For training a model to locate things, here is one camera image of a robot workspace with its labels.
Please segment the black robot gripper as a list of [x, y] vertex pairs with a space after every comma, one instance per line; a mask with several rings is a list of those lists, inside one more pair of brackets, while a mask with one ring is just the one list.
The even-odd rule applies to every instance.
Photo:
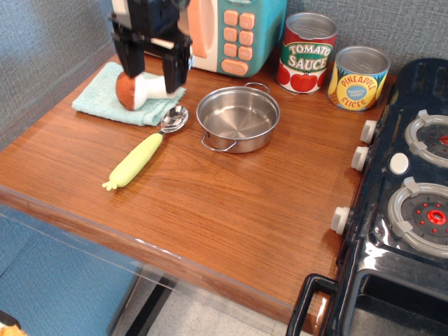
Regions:
[[113, 1], [112, 38], [124, 72], [145, 69], [144, 50], [162, 57], [166, 92], [174, 93], [193, 67], [191, 38], [178, 26], [189, 1]]

